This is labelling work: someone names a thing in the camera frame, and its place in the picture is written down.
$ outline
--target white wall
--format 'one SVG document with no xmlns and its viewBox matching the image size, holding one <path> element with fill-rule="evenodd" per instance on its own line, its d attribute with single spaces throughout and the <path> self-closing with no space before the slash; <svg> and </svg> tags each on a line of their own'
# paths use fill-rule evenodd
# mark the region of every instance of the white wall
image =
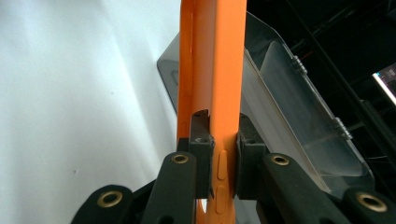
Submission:
<svg viewBox="0 0 396 224">
<path fill-rule="evenodd" d="M 179 0 L 0 1 L 0 223 L 69 223 L 176 148 L 156 62 Z"/>
</svg>

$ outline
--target brass grommet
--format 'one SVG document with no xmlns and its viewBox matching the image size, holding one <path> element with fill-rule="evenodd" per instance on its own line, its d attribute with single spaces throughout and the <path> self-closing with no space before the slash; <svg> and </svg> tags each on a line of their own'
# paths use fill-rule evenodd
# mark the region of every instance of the brass grommet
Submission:
<svg viewBox="0 0 396 224">
<path fill-rule="evenodd" d="M 187 157 L 185 155 L 180 155 L 180 154 L 172 157 L 172 161 L 177 164 L 186 163 L 188 160 L 189 160 L 189 157 Z"/>
<path fill-rule="evenodd" d="M 106 199 L 106 197 L 115 197 L 110 201 Z M 122 193 L 117 190 L 111 190 L 106 193 L 102 193 L 98 199 L 98 205 L 104 208 L 112 207 L 118 204 L 122 200 Z"/>
<path fill-rule="evenodd" d="M 271 161 L 278 165 L 289 165 L 289 160 L 283 156 L 275 155 L 271 158 Z"/>
<path fill-rule="evenodd" d="M 388 211 L 387 205 L 382 202 L 379 198 L 368 194 L 368 193 L 358 193 L 356 194 L 358 202 L 364 207 L 373 210 L 375 212 L 386 212 Z"/>
</svg>

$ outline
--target round hole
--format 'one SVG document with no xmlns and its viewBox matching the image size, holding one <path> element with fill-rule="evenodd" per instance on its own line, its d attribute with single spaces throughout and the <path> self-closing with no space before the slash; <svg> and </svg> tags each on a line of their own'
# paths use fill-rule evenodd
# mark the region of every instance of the round hole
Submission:
<svg viewBox="0 0 396 224">
<path fill-rule="evenodd" d="M 116 200 L 117 200 L 117 195 L 115 195 L 115 194 L 109 194 L 103 199 L 103 201 L 105 203 L 112 203 Z"/>
<path fill-rule="evenodd" d="M 361 205 L 375 212 L 386 212 L 388 210 L 388 207 L 384 202 L 371 194 L 358 193 L 357 198 Z"/>
<path fill-rule="evenodd" d="M 272 160 L 272 162 L 274 162 L 278 165 L 289 165 L 289 160 L 283 156 L 276 155 L 276 156 L 273 156 L 271 158 L 271 160 Z"/>
<path fill-rule="evenodd" d="M 248 144 L 255 144 L 256 141 L 254 141 L 253 139 L 247 139 L 247 143 L 248 143 Z"/>
<path fill-rule="evenodd" d="M 102 193 L 98 199 L 98 205 L 104 208 L 117 205 L 122 200 L 122 193 L 117 190 L 111 190 Z"/>
<path fill-rule="evenodd" d="M 176 155 L 172 157 L 172 161 L 177 164 L 186 163 L 189 160 L 187 156 L 184 155 Z"/>
<path fill-rule="evenodd" d="M 166 217 L 161 217 L 160 221 L 158 224 L 173 224 L 174 220 L 172 217 L 166 216 Z"/>
<path fill-rule="evenodd" d="M 205 139 L 205 138 L 195 138 L 195 142 L 206 143 L 207 139 Z"/>
</svg>

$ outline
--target orange bar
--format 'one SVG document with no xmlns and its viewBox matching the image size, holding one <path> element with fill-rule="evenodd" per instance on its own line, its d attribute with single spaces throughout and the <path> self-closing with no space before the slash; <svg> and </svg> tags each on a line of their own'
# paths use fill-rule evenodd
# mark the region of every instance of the orange bar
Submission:
<svg viewBox="0 0 396 224">
<path fill-rule="evenodd" d="M 242 86 L 246 0 L 182 0 L 177 139 L 191 114 L 208 109 L 215 138 L 205 223 L 235 223 L 233 182 Z M 197 221 L 204 223 L 202 212 Z"/>
</svg>

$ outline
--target metal hinge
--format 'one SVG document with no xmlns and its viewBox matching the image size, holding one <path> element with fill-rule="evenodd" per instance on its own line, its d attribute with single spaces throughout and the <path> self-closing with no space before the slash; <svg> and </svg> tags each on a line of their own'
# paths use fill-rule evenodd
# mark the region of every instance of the metal hinge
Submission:
<svg viewBox="0 0 396 224">
<path fill-rule="evenodd" d="M 335 128 L 344 139 L 351 140 L 353 138 L 352 134 L 350 134 L 350 132 L 347 130 L 347 127 L 344 125 L 343 121 L 341 121 L 339 118 L 334 118 L 333 121 L 335 123 Z"/>
<path fill-rule="evenodd" d="M 293 56 L 291 65 L 294 71 L 300 74 L 301 76 L 305 76 L 306 74 L 308 74 L 308 71 L 306 70 L 306 68 L 304 67 L 303 63 L 300 61 L 298 56 Z"/>
</svg>

